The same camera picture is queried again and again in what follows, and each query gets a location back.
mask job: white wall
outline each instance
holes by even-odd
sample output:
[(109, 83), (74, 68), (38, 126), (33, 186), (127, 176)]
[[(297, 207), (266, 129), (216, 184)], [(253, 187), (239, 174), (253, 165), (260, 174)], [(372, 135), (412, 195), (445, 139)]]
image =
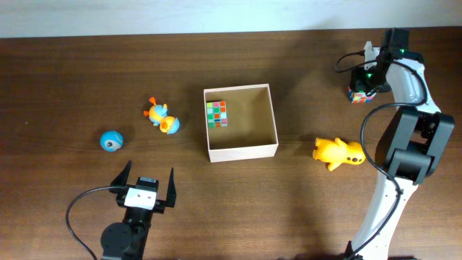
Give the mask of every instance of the white wall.
[(0, 0), (0, 38), (462, 25), (462, 0)]

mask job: colorful cube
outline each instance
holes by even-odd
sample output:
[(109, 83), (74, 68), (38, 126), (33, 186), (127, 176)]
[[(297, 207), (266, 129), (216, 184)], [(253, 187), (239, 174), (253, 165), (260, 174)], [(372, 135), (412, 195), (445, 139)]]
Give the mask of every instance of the colorful cube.
[(366, 96), (366, 93), (363, 91), (359, 92), (353, 92), (351, 88), (348, 87), (348, 95), (349, 95), (349, 100), (351, 103), (358, 104), (358, 103), (370, 103), (370, 101), (375, 97), (375, 94), (372, 94), (371, 96)]
[(225, 101), (208, 102), (206, 109), (209, 127), (224, 127), (228, 125)]

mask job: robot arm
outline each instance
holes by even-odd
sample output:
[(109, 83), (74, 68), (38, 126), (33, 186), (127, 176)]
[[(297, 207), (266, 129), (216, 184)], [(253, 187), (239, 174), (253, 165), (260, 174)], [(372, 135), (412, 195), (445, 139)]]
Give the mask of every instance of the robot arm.
[[(412, 108), (398, 108), (378, 143), (375, 161), (395, 178), (401, 187), (402, 195), (395, 212), (379, 235), (351, 259), (385, 260), (388, 258), (388, 247), (407, 201), (424, 178), (434, 172), (454, 127), (453, 118), (441, 114), (440, 109), (433, 102), (424, 80), (423, 58), (419, 53), (407, 51), (408, 39), (407, 30), (392, 29), (384, 35), (380, 48), (373, 48), (372, 43), (367, 42), (365, 59), (376, 62), (358, 68), (366, 71), (362, 73), (365, 78), (360, 81), (369, 90), (389, 88), (393, 91), (397, 103), (418, 103), (424, 99), (425, 91), (427, 102)], [(409, 69), (393, 64), (392, 61), (397, 61), (416, 71), (423, 84)], [(421, 134), (427, 141), (423, 144), (412, 141), (414, 133)], [(349, 243), (346, 256), (351, 256), (375, 234), (390, 214), (395, 200), (395, 185), (379, 171), (375, 193), (365, 220), (353, 241)]]

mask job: yellow plush toy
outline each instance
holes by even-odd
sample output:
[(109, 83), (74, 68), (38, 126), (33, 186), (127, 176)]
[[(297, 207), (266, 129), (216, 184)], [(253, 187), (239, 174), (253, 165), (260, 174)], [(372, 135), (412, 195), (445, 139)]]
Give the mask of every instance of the yellow plush toy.
[(346, 144), (340, 138), (332, 142), (328, 139), (316, 138), (315, 145), (318, 149), (313, 150), (313, 158), (321, 162), (329, 163), (328, 169), (335, 170), (342, 163), (360, 165), (366, 156), (362, 151), (361, 144), (350, 142)]

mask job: wooden table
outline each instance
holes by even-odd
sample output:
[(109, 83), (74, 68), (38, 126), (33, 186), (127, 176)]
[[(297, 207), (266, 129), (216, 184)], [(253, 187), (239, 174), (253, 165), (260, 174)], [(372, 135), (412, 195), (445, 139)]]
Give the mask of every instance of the wooden table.
[[(368, 163), (329, 172), (311, 157), (316, 137), (359, 140), (365, 115), (393, 101), (352, 105), (341, 55), (379, 45), (384, 30), (130, 35), (0, 40), (0, 259), (90, 259), (64, 223), (79, 193), (107, 186), (128, 160), (129, 183), (175, 168), (178, 200), (155, 215), (145, 259), (278, 259), (340, 254), (358, 231), (377, 178)], [(426, 80), (456, 128), (435, 172), (406, 206), (390, 255), (462, 256), (462, 28), (411, 31)], [(342, 66), (353, 65), (361, 57)], [(279, 136), (273, 158), (210, 163), (202, 90), (269, 83)], [(155, 96), (181, 120), (166, 136), (142, 115)], [(375, 145), (394, 109), (367, 128)], [(100, 135), (122, 133), (105, 152)], [(125, 210), (101, 191), (79, 201), (71, 223), (102, 255), (100, 235)]]

